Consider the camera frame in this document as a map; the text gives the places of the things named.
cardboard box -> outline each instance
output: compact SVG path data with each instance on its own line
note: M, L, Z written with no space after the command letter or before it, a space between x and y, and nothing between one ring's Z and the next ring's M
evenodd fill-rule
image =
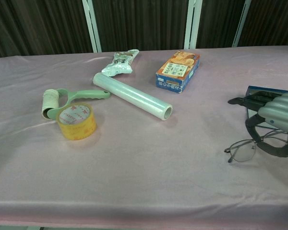
M200 55L177 51L156 73L156 86L181 93L195 74Z

glasses lens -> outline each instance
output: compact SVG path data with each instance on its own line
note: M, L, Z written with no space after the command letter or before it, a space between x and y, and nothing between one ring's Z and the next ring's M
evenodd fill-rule
M263 141L273 147L281 148L288 143L288 133L282 130L276 130L267 133Z
M230 146L232 158L239 162L249 161L256 151L256 144L252 140L242 140Z

yellow tape roll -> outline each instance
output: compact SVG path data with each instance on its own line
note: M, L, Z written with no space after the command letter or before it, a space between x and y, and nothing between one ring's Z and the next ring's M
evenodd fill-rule
M60 109L56 117L63 135L70 140L81 140L96 129L93 109L86 103L72 103Z

glasses frame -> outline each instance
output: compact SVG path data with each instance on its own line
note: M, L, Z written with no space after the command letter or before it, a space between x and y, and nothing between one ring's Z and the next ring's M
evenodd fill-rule
M277 135L277 134L280 134L280 133L287 134L287 140L274 137L274 135ZM266 133L265 135L260 136L260 138L261 138L262 141L263 141L265 138L275 138L275 139L278 139L278 140L281 140L281 141L285 142L285 144L288 143L288 133L285 132L285 131L282 131L281 129L273 129L273 130L271 130L270 132ZM242 142L242 141L245 141L245 142L244 142L243 144L241 144L241 145L236 146L235 148L232 148L234 145L236 145L237 143ZM238 160L236 160L236 159L235 159L235 155L237 154L239 148L240 148L241 146L247 145L247 144L249 144L249 143L251 143L251 142L253 142L253 143L254 143L254 146L255 146L254 154L252 155L252 157L251 157L250 159L248 159L248 160L245 160L245 161L238 161ZM229 160L228 160L228 163L231 163L232 160L235 160L235 161L237 161L237 162L246 162L246 161L250 161L250 160L254 157L254 155L255 155L255 153L256 153L256 147L257 147L257 143L256 143L256 141L255 141L254 139L244 139L244 140L240 140L240 141L237 141L237 142L233 143L229 148L224 149L224 152L230 154L230 158L229 158Z

curtain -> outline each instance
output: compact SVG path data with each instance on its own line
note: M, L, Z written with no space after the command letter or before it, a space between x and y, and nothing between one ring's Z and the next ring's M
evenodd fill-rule
M244 0L203 0L196 48L231 47Z
M188 0L94 0L102 51L182 49Z
M81 0L0 0L0 57L92 52Z
M253 0L239 46L288 45L288 0Z

